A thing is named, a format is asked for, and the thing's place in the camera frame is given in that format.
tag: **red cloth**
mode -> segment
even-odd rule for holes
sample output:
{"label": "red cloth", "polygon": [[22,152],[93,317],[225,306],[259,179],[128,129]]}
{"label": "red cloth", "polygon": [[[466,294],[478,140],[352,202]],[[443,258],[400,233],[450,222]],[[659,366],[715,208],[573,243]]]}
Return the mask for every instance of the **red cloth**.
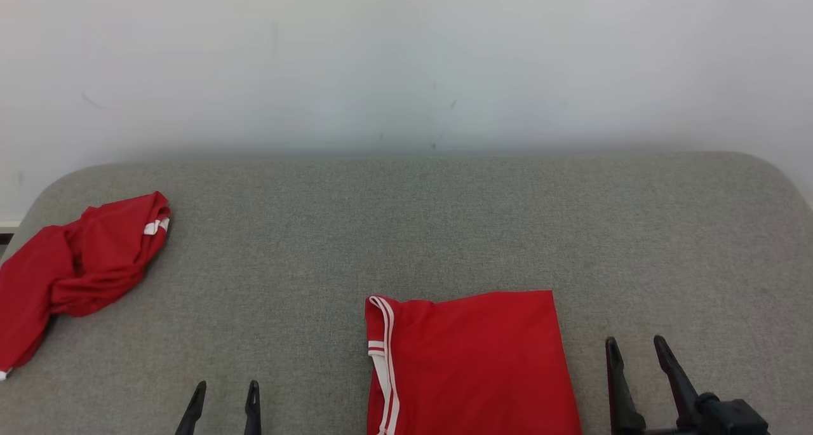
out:
{"label": "red cloth", "polygon": [[0,267],[0,378],[31,359],[52,314],[87,316],[133,288],[166,240],[160,192],[48,226]]}
{"label": "red cloth", "polygon": [[368,435],[581,435],[553,294],[366,301]]}

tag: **wall mark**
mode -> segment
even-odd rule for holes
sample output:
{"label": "wall mark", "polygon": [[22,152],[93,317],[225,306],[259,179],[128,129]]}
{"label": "wall mark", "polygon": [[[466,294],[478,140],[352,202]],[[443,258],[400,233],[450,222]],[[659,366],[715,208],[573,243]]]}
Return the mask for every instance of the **wall mark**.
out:
{"label": "wall mark", "polygon": [[94,102],[93,100],[90,100],[90,97],[88,97],[88,94],[84,93],[84,91],[82,91],[82,100],[84,100],[85,102],[90,103],[90,105],[93,105],[94,108],[99,108],[99,110],[105,110],[106,109],[105,106],[101,106],[98,103]]}
{"label": "wall mark", "polygon": [[279,44],[279,22],[271,22],[272,51],[271,59],[276,62],[276,45]]}

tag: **white stripe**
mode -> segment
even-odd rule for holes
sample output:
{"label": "white stripe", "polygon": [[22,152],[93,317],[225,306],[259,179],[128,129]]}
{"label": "white stripe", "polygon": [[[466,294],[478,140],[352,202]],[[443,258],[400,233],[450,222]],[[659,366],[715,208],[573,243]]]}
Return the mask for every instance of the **white stripe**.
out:
{"label": "white stripe", "polygon": [[393,387],[393,410],[389,415],[389,424],[387,424],[387,433],[388,435],[395,435],[395,424],[398,423],[398,411],[401,409],[401,401],[398,400],[398,390],[395,388],[395,368],[393,367],[393,328],[395,326],[395,313],[393,313],[393,308],[390,307],[389,303],[381,299],[381,302],[384,303],[384,308],[386,308],[387,312],[389,313],[389,328],[387,329],[387,335],[384,337],[384,341],[387,342],[386,346],[384,346],[384,357],[386,357],[387,361],[389,362],[389,383]]}
{"label": "white stripe", "polygon": [[158,233],[158,228],[161,229],[168,229],[169,228],[169,218],[164,218],[163,220],[155,220],[149,224],[144,226],[144,235],[155,235]]}
{"label": "white stripe", "polygon": [[386,310],[384,310],[383,306],[381,305],[380,298],[370,297],[370,302],[381,310],[381,318],[384,319],[384,342],[382,342],[384,343],[384,360],[375,360],[375,358],[372,358],[372,363],[375,366],[375,374],[378,375],[381,392],[384,395],[384,414],[381,415],[381,424],[378,426],[378,435],[384,435],[384,433],[386,433],[387,415],[389,415],[389,397],[390,394],[392,394],[392,389],[389,385],[389,367],[387,366],[386,362],[386,337],[389,328],[389,316],[387,316]]}

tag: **baseboard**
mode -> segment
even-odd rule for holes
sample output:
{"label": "baseboard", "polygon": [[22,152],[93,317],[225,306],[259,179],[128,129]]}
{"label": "baseboard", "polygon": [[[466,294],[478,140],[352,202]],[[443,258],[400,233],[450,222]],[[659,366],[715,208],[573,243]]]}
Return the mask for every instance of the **baseboard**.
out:
{"label": "baseboard", "polygon": [[0,234],[17,233],[20,221],[0,221]]}

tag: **gray fabric surface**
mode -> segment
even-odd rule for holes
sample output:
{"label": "gray fabric surface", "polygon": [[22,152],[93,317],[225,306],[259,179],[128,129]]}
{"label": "gray fabric surface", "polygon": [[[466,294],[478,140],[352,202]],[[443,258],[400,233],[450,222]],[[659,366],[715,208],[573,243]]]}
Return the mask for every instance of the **gray fabric surface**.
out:
{"label": "gray fabric surface", "polygon": [[170,234],[130,294],[60,317],[0,383],[0,432],[364,432],[363,301],[551,288],[585,433],[609,427],[614,335],[650,426],[676,417],[652,337],[699,391],[772,432],[813,424],[813,213],[742,154],[176,162],[99,166],[43,192],[8,253],[89,204],[160,190]]}

